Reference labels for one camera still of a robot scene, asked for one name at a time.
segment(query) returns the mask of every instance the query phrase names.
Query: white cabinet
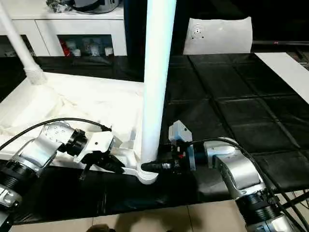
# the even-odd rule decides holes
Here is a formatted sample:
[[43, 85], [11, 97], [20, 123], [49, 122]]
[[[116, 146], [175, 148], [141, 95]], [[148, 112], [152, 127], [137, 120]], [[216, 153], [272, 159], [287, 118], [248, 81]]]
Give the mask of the white cabinet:
[[[29, 49], [32, 50], [36, 56], [49, 56], [35, 20], [13, 20], [13, 23], [17, 31], [23, 36]], [[4, 56], [4, 53], [13, 51], [6, 34], [6, 30], [0, 22], [0, 57]]]
[[87, 38], [99, 40], [100, 46], [112, 46], [115, 56], [126, 55], [126, 36], [123, 20], [36, 20], [38, 29], [43, 37], [51, 56], [63, 56], [59, 39], [67, 42], [73, 40], [82, 52]]
[[[105, 55], [104, 48], [113, 48], [115, 56], [126, 55], [126, 36], [124, 24], [124, 6], [105, 14], [83, 14], [76, 11], [54, 13], [45, 0], [1, 0], [17, 30], [34, 51], [36, 56], [63, 56], [60, 41], [76, 43], [83, 56], [83, 43], [99, 47], [100, 55]], [[10, 45], [5, 30], [0, 25], [1, 47]]]

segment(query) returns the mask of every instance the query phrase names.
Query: black connector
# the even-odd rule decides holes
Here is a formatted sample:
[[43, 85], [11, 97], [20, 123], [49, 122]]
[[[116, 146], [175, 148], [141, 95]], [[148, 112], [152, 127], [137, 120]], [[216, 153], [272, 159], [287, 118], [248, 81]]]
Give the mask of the black connector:
[[38, 179], [35, 172], [16, 161], [8, 161], [0, 171], [0, 184], [23, 196]]
[[267, 221], [280, 215], [275, 199], [267, 191], [258, 191], [254, 194], [241, 197], [236, 204], [247, 226]]
[[71, 156], [79, 155], [87, 143], [83, 130], [76, 129], [67, 144], [59, 147], [59, 151], [67, 152]]

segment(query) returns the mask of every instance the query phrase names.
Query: table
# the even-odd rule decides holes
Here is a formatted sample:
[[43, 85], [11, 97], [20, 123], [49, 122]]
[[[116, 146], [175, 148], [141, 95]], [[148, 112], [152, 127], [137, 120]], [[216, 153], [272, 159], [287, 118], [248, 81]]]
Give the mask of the table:
[[[143, 58], [115, 57], [112, 65], [98, 59], [44, 57], [37, 62], [47, 72], [143, 81]], [[4, 58], [0, 63], [3, 98], [24, 75], [17, 59]], [[178, 119], [192, 131], [194, 140], [234, 137], [286, 191], [308, 189], [309, 105], [255, 54], [171, 57], [162, 147], [168, 144], [168, 126]], [[95, 217], [230, 198], [220, 174], [205, 166], [198, 166], [195, 173], [159, 176], [149, 186], [134, 176], [100, 172], [90, 172], [79, 182], [81, 171], [49, 167], [24, 198], [15, 222]]]

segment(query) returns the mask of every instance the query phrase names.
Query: white paper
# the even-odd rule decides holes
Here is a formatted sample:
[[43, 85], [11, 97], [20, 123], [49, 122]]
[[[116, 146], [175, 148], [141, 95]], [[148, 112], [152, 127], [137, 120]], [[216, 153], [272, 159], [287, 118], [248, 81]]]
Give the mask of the white paper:
[[285, 52], [256, 55], [309, 104], [309, 71], [305, 67]]
[[249, 53], [252, 39], [251, 17], [242, 20], [190, 18], [183, 54]]

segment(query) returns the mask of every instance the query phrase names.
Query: red object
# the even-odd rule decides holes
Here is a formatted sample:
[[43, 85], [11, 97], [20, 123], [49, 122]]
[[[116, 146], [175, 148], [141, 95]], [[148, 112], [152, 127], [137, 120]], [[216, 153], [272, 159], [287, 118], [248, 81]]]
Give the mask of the red object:
[[60, 41], [60, 44], [61, 44], [61, 47], [62, 47], [64, 56], [65, 56], [65, 57], [70, 57], [70, 56], [72, 56], [72, 54], [71, 54], [69, 48], [67, 47], [66, 42], [64, 42], [64, 41], [61, 40], [61, 39], [59, 39], [59, 41]]

